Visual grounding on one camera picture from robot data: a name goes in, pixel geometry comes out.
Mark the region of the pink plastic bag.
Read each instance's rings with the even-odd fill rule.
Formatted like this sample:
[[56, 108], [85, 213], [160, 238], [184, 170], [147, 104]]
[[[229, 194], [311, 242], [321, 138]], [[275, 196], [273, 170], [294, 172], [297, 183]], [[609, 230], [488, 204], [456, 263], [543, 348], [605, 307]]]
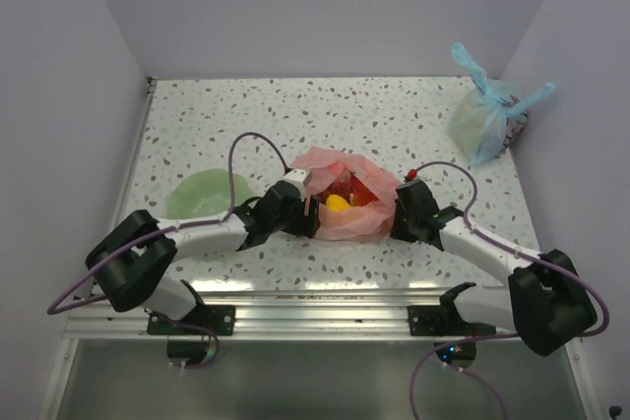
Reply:
[[[307, 195], [321, 199], [320, 227], [316, 237], [327, 241], [376, 241], [389, 233], [396, 208], [396, 189], [401, 184], [393, 173], [379, 167], [361, 154], [312, 147], [297, 157], [292, 166], [311, 171]], [[345, 211], [331, 211], [325, 202], [330, 186], [349, 177], [358, 189], [369, 189], [378, 202]]]

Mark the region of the yellow bell pepper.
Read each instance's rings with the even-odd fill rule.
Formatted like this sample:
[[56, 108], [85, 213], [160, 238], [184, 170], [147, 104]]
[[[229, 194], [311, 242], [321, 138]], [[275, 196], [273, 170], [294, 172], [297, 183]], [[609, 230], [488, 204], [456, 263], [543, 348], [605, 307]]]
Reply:
[[330, 194], [326, 199], [325, 206], [331, 211], [345, 211], [352, 208], [352, 205], [343, 196], [337, 194]]

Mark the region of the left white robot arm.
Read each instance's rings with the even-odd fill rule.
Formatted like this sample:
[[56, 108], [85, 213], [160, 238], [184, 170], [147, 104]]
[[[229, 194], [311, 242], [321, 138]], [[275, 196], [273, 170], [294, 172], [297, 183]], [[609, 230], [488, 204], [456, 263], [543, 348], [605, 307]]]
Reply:
[[211, 326], [206, 305], [187, 281], [166, 275], [170, 264], [246, 251], [277, 232], [312, 238], [320, 226], [319, 205], [301, 185], [280, 180], [264, 196], [211, 218], [156, 219], [136, 210], [96, 245], [86, 267], [115, 311], [141, 307], [182, 333], [194, 333]]

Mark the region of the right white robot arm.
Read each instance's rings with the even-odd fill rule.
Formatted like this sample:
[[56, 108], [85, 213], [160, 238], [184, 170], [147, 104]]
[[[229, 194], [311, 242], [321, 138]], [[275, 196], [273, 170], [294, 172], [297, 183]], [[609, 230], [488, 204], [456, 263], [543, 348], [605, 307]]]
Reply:
[[491, 289], [464, 282], [444, 292], [434, 306], [410, 307], [411, 334], [489, 336], [505, 330], [547, 356], [596, 323], [597, 311], [565, 253], [510, 245], [461, 210], [439, 208], [419, 179], [404, 183], [396, 193], [393, 239], [462, 258], [502, 285]]

